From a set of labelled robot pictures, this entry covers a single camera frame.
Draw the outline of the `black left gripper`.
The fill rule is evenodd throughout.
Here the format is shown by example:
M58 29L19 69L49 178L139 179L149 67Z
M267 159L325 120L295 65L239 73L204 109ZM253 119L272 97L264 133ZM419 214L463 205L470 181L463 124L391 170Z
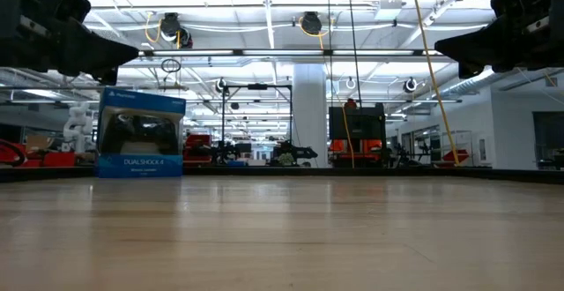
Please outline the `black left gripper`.
M0 0L0 67L99 76L115 85L139 50L84 27L88 0Z

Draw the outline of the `black and orange cabinet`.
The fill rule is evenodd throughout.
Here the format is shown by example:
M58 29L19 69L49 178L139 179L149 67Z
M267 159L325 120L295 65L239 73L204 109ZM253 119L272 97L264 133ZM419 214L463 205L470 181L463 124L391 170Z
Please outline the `black and orange cabinet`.
M387 160L382 103L362 107L349 99L329 108L329 152L334 168L382 168Z

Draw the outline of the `white robot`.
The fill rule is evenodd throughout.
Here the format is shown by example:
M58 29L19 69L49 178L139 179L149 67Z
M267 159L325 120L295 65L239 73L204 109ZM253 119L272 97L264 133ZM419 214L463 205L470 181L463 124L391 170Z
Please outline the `white robot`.
M76 102L69 108L69 118L63 126L64 141L75 153L86 153L86 137L93 132L93 119L87 114L90 106Z

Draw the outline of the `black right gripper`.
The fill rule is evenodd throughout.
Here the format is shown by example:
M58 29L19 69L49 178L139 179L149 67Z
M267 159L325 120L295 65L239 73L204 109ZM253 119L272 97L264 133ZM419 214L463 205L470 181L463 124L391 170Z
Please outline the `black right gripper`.
M459 78L524 67L564 68L564 0L491 0L496 20L472 33L435 43L458 63Z

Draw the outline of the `red storage bins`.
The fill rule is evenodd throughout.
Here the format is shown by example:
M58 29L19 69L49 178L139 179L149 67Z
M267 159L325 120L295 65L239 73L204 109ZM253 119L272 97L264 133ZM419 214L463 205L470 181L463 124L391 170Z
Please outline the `red storage bins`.
M211 136L206 134L189 134L183 148L184 166L209 165L212 162Z

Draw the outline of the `white square pillar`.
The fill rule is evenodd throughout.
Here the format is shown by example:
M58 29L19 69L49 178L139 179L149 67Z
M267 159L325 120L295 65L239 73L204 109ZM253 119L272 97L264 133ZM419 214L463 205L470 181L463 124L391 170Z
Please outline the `white square pillar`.
M293 66L294 143L310 147L317 157L304 160L312 168L328 167L326 74L320 63Z

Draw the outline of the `black aluminium table frame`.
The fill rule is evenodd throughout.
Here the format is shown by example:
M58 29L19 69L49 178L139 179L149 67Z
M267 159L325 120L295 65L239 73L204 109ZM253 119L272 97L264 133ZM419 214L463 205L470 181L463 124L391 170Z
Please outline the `black aluminium table frame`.
M184 175L242 176L448 176L522 183L564 185L564 171L491 168L269 168L207 167L185 168ZM75 168L0 168L0 183L92 177L92 167Z

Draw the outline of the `black background frame rig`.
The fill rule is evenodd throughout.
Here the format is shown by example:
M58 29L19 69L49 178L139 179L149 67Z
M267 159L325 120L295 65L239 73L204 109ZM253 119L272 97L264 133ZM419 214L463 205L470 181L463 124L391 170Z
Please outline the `black background frame rig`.
M266 91L273 89L278 93L278 97L272 100L263 99L248 99L248 100L234 100L234 96L241 90L246 89L249 91ZM230 113L230 116L235 118L240 117L242 122L253 121L268 121L270 118L277 121L286 121L286 129L289 133L288 142L293 143L293 86L292 85L270 85L270 84L247 84L247 85L228 85L224 84L221 88L221 140L219 141L218 159L220 164L226 163L226 105L232 103L287 103L289 110L287 113L261 113L261 114L247 114L247 113Z

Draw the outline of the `red plastic bin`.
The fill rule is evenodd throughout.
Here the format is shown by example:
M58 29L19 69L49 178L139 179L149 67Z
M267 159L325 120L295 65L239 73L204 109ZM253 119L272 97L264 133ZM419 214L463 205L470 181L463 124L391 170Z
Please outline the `red plastic bin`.
M42 160L42 166L48 168L69 168L75 164L75 153L46 153Z

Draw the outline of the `ceiling light strip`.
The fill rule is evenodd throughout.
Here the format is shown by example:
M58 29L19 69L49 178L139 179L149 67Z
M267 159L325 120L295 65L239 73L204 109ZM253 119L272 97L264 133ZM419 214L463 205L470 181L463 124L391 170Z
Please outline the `ceiling light strip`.
M163 49L141 50L138 56L424 56L425 54L423 49Z

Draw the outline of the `blue DualShock 4 box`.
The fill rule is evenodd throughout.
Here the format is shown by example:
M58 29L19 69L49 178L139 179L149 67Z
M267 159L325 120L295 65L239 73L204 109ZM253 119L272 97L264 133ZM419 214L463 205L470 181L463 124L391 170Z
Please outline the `blue DualShock 4 box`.
M181 98L106 88L100 97L96 173L100 178L182 175Z

